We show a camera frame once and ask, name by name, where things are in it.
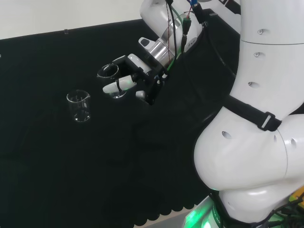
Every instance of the white wall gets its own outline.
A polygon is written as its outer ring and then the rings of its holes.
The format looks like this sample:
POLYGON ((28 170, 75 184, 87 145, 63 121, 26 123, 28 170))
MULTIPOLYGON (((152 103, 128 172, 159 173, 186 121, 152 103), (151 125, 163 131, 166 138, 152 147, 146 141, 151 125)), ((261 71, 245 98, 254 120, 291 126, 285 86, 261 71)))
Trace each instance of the white wall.
POLYGON ((143 0, 0 0, 0 39, 140 19, 143 0))

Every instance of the strap buckle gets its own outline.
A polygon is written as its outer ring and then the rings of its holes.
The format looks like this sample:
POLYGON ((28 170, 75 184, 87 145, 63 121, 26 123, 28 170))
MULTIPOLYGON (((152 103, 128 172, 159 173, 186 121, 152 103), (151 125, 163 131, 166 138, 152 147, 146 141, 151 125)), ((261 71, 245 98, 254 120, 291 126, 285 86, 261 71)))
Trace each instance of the strap buckle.
POLYGON ((270 112, 265 112, 265 116, 266 116, 266 119, 263 123, 260 123, 257 125, 257 127, 263 131, 267 131, 267 130, 270 130, 272 131, 271 129, 269 129, 270 126, 266 127, 269 123, 271 123, 271 125, 275 124, 275 125, 280 125, 281 124, 281 121, 277 120, 275 117, 274 114, 270 113, 270 112))

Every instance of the black strap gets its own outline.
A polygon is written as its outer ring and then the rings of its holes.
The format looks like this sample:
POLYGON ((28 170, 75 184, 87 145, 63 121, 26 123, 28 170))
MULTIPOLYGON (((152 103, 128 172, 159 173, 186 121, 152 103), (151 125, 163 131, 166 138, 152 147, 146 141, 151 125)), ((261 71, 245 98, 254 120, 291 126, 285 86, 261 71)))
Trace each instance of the black strap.
POLYGON ((234 114, 254 123, 263 131, 274 132, 281 125, 282 121, 276 119, 275 115, 270 112, 262 111, 245 104, 232 96, 228 96, 224 101, 224 107, 232 111, 234 114))
POLYGON ((121 93, 122 89, 120 88, 120 85, 119 85, 119 79, 116 80, 116 85, 117 85, 118 91, 121 93))

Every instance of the empty glass beaker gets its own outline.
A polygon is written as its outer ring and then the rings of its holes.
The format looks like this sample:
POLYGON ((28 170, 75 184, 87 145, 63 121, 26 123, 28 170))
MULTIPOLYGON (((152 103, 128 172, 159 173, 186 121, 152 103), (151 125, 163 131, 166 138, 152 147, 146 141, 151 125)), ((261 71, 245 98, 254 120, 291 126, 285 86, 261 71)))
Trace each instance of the empty glass beaker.
POLYGON ((72 118, 76 122, 85 122, 91 118, 90 95, 84 90, 74 90, 66 98, 72 118))

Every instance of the connector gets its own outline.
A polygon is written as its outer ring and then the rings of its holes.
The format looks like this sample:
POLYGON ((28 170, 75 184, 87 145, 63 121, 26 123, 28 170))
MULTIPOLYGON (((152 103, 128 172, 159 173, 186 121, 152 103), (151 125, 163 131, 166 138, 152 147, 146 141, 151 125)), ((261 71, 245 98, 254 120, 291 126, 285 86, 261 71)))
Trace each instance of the connector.
POLYGON ((182 21, 182 33, 184 35, 188 35, 190 26, 191 26, 191 19, 190 18, 184 18, 183 21, 182 21))
POLYGON ((185 50, 186 43, 187 43, 187 35, 183 34, 182 38, 181 38, 181 44, 180 44, 180 48, 181 48, 180 50, 182 53, 185 50))
POLYGON ((206 18, 205 18, 205 14, 204 14, 204 11, 201 7, 201 5, 199 3, 197 4, 194 4, 192 6, 192 10, 196 16, 196 19, 198 20, 199 24, 202 24, 206 21, 206 18))

